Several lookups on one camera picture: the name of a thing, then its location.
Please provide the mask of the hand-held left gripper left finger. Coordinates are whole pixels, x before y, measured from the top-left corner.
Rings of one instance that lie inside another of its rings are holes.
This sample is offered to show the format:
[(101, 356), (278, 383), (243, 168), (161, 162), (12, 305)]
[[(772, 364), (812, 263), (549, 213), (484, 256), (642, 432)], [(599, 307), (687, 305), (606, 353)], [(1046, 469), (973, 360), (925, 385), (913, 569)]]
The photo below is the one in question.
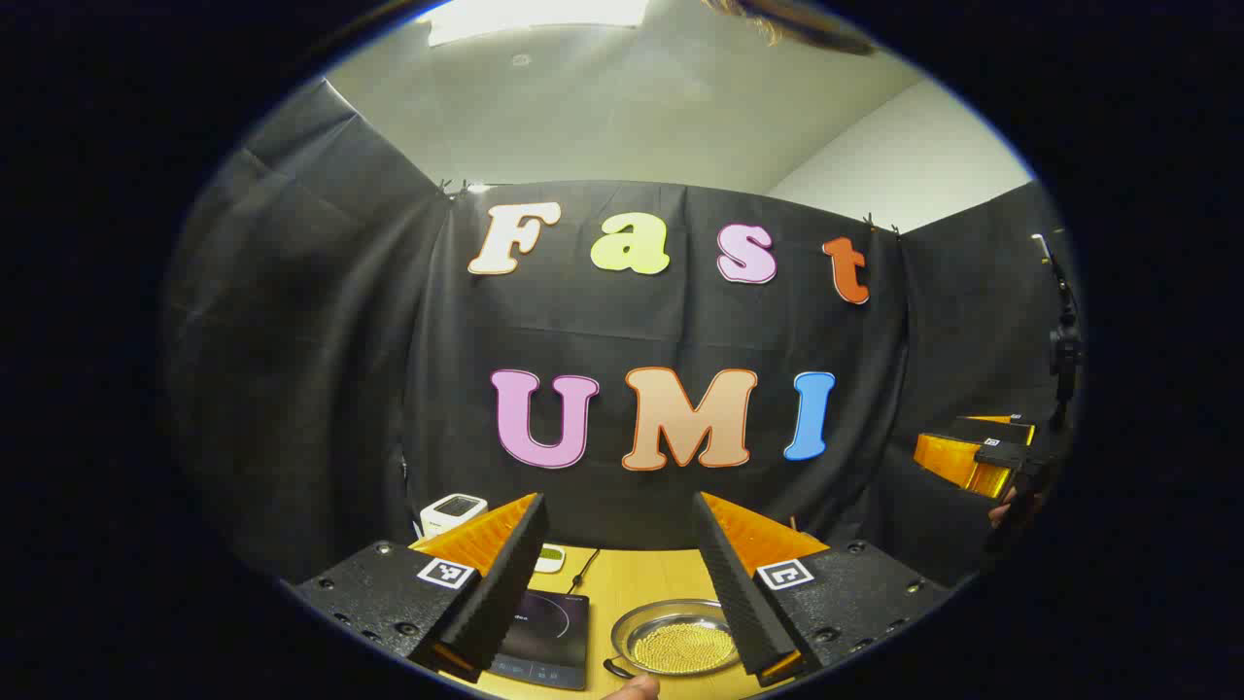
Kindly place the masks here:
[(366, 545), (292, 591), (371, 647), (478, 683), (501, 648), (547, 532), (545, 497), (526, 495), (430, 540)]

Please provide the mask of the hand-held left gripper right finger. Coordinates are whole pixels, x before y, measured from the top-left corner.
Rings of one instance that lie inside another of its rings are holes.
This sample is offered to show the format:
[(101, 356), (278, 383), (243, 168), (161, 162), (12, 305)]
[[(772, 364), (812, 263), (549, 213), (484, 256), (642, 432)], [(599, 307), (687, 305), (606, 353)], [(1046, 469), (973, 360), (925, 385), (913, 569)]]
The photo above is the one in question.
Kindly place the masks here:
[(692, 522), (743, 671), (763, 688), (840, 666), (950, 596), (878, 546), (826, 545), (707, 492)]

